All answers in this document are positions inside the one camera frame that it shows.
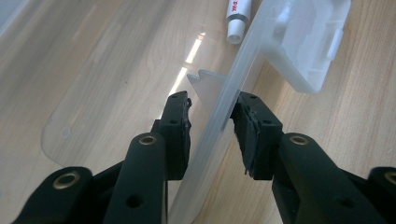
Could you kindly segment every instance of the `screw hole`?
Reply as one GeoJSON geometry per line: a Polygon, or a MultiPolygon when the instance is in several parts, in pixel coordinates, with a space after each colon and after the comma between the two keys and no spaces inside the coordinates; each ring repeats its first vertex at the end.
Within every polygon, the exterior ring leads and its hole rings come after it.
{"type": "Polygon", "coordinates": [[[126,205],[130,208],[137,208],[143,204],[144,198],[142,195],[134,194],[126,200],[126,205]]]}
{"type": "Polygon", "coordinates": [[[151,145],[154,144],[157,141],[157,138],[154,136],[144,136],[139,139],[139,143],[141,145],[151,145]]]}
{"type": "Polygon", "coordinates": [[[52,183],[55,189],[67,189],[77,184],[79,174],[76,171],[58,176],[52,183]]]}
{"type": "Polygon", "coordinates": [[[308,144],[308,140],[304,137],[294,135],[290,138],[290,141],[296,145],[305,146],[308,144]]]}

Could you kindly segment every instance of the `white marker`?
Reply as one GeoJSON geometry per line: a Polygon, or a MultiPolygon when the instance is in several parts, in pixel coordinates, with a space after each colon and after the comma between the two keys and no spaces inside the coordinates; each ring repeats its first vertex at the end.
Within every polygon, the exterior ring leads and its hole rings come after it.
{"type": "Polygon", "coordinates": [[[239,44],[244,38],[245,27],[250,20],[251,0],[230,0],[227,9],[227,40],[239,44]]]}

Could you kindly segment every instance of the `white plastic container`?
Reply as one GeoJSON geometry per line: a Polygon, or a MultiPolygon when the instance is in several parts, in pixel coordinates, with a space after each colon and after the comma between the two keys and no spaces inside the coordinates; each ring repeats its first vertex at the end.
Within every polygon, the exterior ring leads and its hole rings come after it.
{"type": "Polygon", "coordinates": [[[222,77],[189,76],[211,116],[192,155],[169,214],[170,223],[192,223],[201,211],[226,148],[227,121],[241,90],[251,91],[263,62],[300,92],[318,92],[341,42],[350,0],[263,0],[233,62],[222,77]],[[218,83],[210,88],[205,83],[218,83]]]}

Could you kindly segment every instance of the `wood grain surface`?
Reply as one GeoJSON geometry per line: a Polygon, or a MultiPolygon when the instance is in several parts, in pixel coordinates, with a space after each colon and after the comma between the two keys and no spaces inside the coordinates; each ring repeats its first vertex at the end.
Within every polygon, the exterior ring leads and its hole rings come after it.
{"type": "MultiPolygon", "coordinates": [[[[189,92],[194,148],[207,113],[185,74],[228,73],[238,46],[225,38],[227,1],[26,2],[0,34],[0,223],[61,165],[97,174],[121,161],[170,92],[189,92]]],[[[394,22],[395,1],[354,0],[320,93],[296,92],[269,63],[253,90],[284,132],[363,177],[396,166],[394,22]]],[[[194,223],[281,223],[271,182],[244,171],[234,138],[194,223]]]]}

